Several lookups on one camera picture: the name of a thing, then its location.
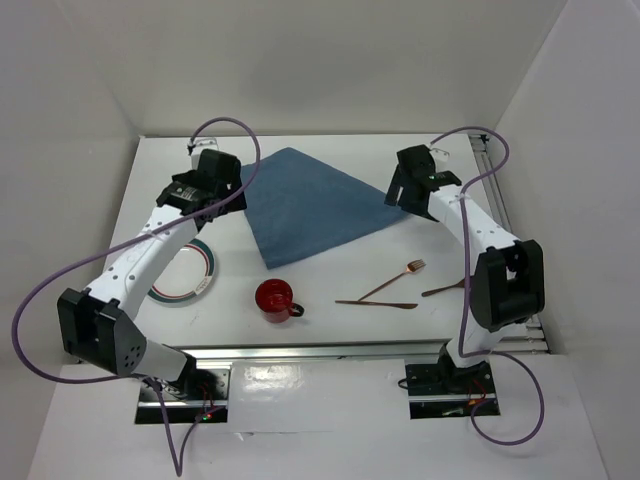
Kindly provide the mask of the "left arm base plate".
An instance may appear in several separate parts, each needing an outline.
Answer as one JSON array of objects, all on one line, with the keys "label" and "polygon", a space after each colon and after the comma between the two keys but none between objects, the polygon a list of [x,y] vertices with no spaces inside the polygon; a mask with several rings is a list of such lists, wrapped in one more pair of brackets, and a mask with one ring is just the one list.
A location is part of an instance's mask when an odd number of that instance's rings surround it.
[{"label": "left arm base plate", "polygon": [[[160,382],[160,391],[170,424],[190,424],[195,418],[203,424],[222,424],[228,421],[228,394],[231,380],[229,362],[205,362],[204,368],[214,377],[197,387],[195,393],[181,393]],[[134,422],[137,425],[163,423],[161,405],[156,392],[146,384],[139,390]]]}]

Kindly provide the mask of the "blue cloth napkin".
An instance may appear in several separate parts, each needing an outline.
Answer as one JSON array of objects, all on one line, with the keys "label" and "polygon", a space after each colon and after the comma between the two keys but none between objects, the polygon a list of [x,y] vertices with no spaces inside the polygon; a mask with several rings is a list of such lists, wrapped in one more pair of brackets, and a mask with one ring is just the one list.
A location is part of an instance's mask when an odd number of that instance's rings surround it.
[{"label": "blue cloth napkin", "polygon": [[375,187],[293,148],[242,167],[244,211],[273,270],[385,229],[407,217]]}]

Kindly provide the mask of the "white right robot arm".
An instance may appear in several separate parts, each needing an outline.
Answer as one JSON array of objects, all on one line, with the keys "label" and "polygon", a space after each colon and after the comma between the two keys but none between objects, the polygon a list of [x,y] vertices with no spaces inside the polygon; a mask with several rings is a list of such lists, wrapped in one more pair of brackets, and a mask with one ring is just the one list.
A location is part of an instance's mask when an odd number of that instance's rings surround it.
[{"label": "white right robot arm", "polygon": [[385,203],[439,223],[464,249],[463,318],[440,352],[435,379],[465,393],[486,372],[489,353],[545,304],[541,246],[502,228],[451,171],[438,171],[426,145],[397,153]]}]

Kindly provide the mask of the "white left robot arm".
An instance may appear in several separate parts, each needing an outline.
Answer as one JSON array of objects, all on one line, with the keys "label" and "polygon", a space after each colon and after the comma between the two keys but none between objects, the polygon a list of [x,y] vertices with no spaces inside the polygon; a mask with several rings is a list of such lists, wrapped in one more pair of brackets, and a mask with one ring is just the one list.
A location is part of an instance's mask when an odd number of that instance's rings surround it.
[{"label": "white left robot arm", "polygon": [[85,289],[66,289],[57,301],[67,353],[119,377],[155,378],[176,399],[199,393],[211,375],[192,355],[147,339],[135,318],[177,253],[216,217],[246,207],[237,157],[204,149],[193,165],[162,190],[137,244]]}]

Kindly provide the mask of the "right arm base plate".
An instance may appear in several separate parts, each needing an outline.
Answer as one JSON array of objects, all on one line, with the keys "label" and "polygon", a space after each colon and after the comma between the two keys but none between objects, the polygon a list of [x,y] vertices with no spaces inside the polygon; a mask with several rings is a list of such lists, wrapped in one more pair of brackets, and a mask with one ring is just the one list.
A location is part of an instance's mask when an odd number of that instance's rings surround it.
[{"label": "right arm base plate", "polygon": [[490,365],[481,363],[457,379],[446,379],[436,364],[407,364],[397,386],[407,392],[410,418],[498,416],[500,408]]}]

